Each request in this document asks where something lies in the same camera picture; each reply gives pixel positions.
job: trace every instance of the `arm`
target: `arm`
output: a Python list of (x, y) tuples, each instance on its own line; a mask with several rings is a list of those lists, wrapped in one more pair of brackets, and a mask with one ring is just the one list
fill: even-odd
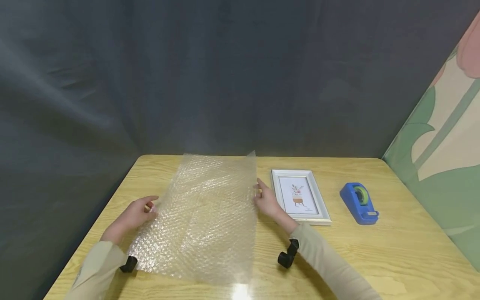
[(309, 225), (299, 225), (282, 210), (273, 191), (260, 179), (258, 183), (257, 188), (262, 189), (262, 192), (254, 199), (257, 207), (270, 216), (287, 234), (299, 241), (299, 253), (323, 278), (338, 300), (382, 299), (318, 232)]
[(85, 258), (65, 300), (103, 299), (115, 272), (127, 261), (127, 255), (118, 245), (129, 230), (157, 216), (152, 203), (157, 198), (149, 196), (133, 201), (105, 230)]

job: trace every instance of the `hand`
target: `hand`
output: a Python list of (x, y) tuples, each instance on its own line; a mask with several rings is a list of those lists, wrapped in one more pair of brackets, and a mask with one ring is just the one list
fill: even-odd
[(158, 211), (152, 201), (156, 199), (158, 199), (158, 196), (148, 196), (131, 202), (120, 216), (108, 226), (100, 240), (111, 241), (118, 245), (125, 233), (138, 228), (146, 221), (155, 219), (158, 216)]
[(292, 219), (278, 204), (273, 191), (263, 182), (260, 178), (257, 178), (258, 184), (255, 188), (262, 189), (261, 193), (258, 193), (253, 201), (260, 211), (267, 216), (271, 217), (281, 228), (287, 233), (291, 234), (299, 224)]
[(257, 178), (257, 182), (258, 184), (255, 185), (255, 188), (262, 190), (260, 193), (256, 194), (253, 199), (258, 209), (269, 217), (274, 217), (283, 212), (272, 189), (261, 181), (260, 178)]

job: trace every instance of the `fabric backdrop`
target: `fabric backdrop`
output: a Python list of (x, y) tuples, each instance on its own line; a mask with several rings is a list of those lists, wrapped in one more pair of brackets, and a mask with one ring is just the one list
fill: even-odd
[(43, 297), (141, 154), (381, 157), (478, 8), (2, 1), (2, 295)]

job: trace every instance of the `wooden table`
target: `wooden table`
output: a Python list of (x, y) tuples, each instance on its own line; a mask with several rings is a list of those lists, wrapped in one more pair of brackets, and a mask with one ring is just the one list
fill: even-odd
[[(181, 156), (140, 157), (124, 179), (45, 299), (63, 299), (80, 265), (103, 231), (130, 201), (167, 188)], [(269, 170), (311, 169), (333, 220), (315, 227), (384, 299), (480, 299), (480, 275), (400, 182), (375, 158), (258, 157), (257, 174), (270, 182)], [(369, 190), (377, 224), (358, 225), (339, 196), (346, 182)], [(128, 248), (134, 233), (120, 246)], [(276, 259), (287, 237), (259, 216), (253, 279), (249, 285), (210, 286), (145, 272), (117, 272), (106, 299), (335, 299), (322, 279), (297, 256), (289, 270)]]

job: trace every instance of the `beige sleeve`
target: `beige sleeve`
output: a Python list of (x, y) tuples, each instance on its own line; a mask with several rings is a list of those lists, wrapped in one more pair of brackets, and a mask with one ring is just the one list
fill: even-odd
[(338, 300), (382, 299), (367, 280), (309, 225), (299, 225), (290, 238), (299, 241), (300, 254), (323, 278)]
[(100, 241), (88, 253), (65, 300), (103, 299), (117, 269), (128, 256), (109, 241)]

